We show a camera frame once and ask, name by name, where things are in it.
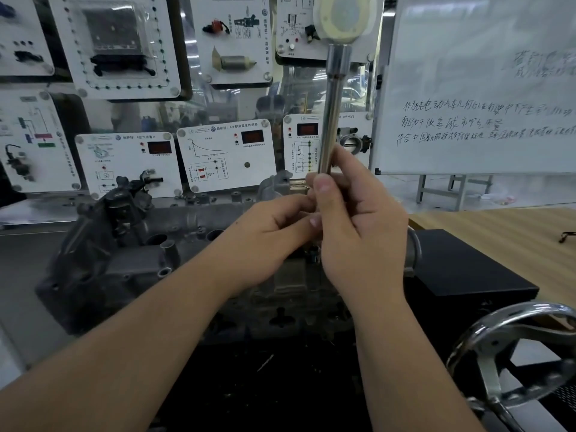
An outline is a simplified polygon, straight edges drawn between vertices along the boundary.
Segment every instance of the hand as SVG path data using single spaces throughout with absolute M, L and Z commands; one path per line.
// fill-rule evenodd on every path
M 324 231 L 322 266 L 354 314 L 378 294 L 401 294 L 408 216 L 382 183 L 337 145 L 334 165 L 343 174 L 308 174 L 308 193 L 321 214 L 311 217 Z M 390 291 L 395 285 L 399 291 Z
M 316 203 L 306 195 L 259 202 L 238 218 L 195 259 L 223 276 L 229 296 L 264 282 L 298 247 L 319 231 L 306 212 Z

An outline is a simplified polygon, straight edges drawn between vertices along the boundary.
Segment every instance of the wooden table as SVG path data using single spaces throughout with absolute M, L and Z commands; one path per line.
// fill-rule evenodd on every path
M 540 287 L 538 299 L 576 308 L 576 210 L 567 208 L 424 212 L 414 229 L 444 229 Z

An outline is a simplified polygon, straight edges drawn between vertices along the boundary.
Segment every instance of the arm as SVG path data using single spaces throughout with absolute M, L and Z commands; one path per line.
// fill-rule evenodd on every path
M 374 430 L 482 431 L 404 298 L 405 210 L 339 145 L 335 163 L 343 175 L 309 175 L 309 196 L 321 213 L 322 265 L 354 318 Z
M 224 301 L 317 233 L 306 218 L 288 225 L 313 208 L 297 195 L 256 204 L 196 258 L 1 391 L 2 429 L 146 430 Z

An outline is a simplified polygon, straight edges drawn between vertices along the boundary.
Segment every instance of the whiteboard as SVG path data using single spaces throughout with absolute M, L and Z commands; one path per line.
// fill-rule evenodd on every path
M 576 172 L 576 0 L 399 0 L 372 168 Z

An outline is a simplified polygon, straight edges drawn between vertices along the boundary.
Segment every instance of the red digital display screen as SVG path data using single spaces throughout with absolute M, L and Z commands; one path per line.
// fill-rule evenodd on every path
M 318 123 L 298 124 L 296 130 L 299 137 L 313 137 L 318 135 Z
M 262 130 L 242 132 L 242 144 L 255 144 L 257 142 L 264 142 L 264 132 Z
M 148 152 L 150 154 L 170 154 L 172 146 L 170 141 L 150 141 L 148 142 Z

